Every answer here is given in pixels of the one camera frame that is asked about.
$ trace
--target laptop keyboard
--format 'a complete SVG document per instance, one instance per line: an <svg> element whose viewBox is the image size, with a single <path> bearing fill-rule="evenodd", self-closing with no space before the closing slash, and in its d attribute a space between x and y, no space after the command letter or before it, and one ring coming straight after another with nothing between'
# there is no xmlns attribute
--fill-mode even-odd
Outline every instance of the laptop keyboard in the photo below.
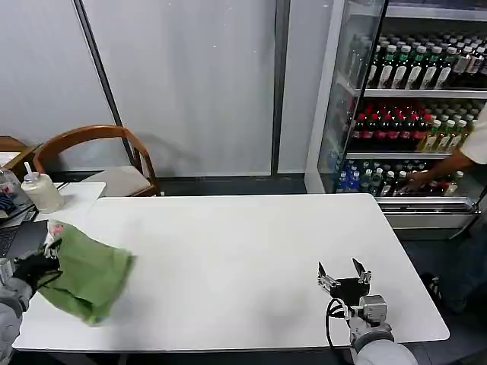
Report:
<svg viewBox="0 0 487 365"><path fill-rule="evenodd" d="M6 257L17 231L18 226L0 229L0 257Z"/></svg>

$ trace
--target dark floor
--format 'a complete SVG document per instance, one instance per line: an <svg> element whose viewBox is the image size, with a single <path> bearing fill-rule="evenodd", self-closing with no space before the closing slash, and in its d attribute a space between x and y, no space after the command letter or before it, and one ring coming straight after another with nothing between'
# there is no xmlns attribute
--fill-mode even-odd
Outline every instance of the dark floor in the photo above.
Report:
<svg viewBox="0 0 487 365"><path fill-rule="evenodd" d="M304 194L302 175L280 177L264 176L260 178L228 177L201 179L161 179L161 190L166 196L178 195L260 195L260 194ZM433 272L440 274L447 270L447 263L458 241L408 241L404 248L419 274ZM442 313L450 329L450 339L421 344L408 344L407 347L416 356L419 365L454 364L458 360L471 357L487 350L487 325L482 324L472 314L454 316ZM98 364L117 364L114 354L90 354ZM17 353L12 364L42 363L58 364L47 354ZM128 364L165 363L167 365L235 365L274 364L282 365L301 363L303 365L335 364L330 350L316 351L261 351L252 353L223 354L131 354Z"/></svg>

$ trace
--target bottle cap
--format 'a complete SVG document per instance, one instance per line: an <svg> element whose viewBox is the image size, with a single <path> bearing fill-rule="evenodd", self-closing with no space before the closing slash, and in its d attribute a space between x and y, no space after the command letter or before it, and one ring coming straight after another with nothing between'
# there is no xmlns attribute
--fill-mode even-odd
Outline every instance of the bottle cap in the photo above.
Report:
<svg viewBox="0 0 487 365"><path fill-rule="evenodd" d="M24 162L25 169L27 170L27 175L24 176L24 181L32 183L40 178L40 174L32 171L30 164L26 161Z"/></svg>

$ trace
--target person's arm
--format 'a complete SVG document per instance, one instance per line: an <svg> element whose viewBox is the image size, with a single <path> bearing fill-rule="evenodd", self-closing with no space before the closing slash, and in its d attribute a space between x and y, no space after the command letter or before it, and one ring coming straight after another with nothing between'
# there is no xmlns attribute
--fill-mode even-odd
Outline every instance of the person's arm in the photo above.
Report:
<svg viewBox="0 0 487 365"><path fill-rule="evenodd" d="M408 178L411 182L408 184L407 188L411 190L419 189L421 186L437 177L446 176L454 171L463 170L473 164L474 162L460 150L455 150L451 156L445 158L440 163L437 163L429 171L408 174Z"/></svg>

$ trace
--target white cushion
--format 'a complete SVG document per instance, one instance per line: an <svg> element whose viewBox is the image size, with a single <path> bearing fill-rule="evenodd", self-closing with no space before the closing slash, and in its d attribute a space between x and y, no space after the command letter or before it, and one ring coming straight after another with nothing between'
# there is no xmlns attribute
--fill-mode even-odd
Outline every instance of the white cushion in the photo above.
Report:
<svg viewBox="0 0 487 365"><path fill-rule="evenodd" d="M151 186L134 166L111 167L83 181L106 183L104 196L129 196Z"/></svg>

